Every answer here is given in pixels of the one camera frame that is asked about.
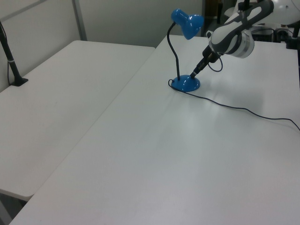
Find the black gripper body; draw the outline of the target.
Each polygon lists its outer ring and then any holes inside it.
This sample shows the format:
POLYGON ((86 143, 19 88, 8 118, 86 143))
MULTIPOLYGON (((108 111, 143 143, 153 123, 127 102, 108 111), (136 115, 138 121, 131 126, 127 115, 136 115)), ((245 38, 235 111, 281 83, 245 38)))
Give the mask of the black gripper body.
POLYGON ((221 57, 221 55, 214 52, 209 45, 204 49, 202 55, 205 66, 207 66, 209 63, 215 63, 221 57))

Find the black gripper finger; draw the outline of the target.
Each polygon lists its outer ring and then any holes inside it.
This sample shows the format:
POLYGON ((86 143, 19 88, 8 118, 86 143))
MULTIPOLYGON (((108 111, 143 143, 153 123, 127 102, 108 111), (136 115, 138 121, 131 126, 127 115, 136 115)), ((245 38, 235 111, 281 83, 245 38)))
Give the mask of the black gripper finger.
POLYGON ((206 66, 207 66, 207 64, 199 64, 199 65, 197 65, 196 68, 194 69, 194 78, 195 78, 196 75, 198 75, 202 70, 204 70, 206 66))
POLYGON ((203 70, 203 63, 199 62, 193 72, 190 74, 191 78, 195 78, 203 70))

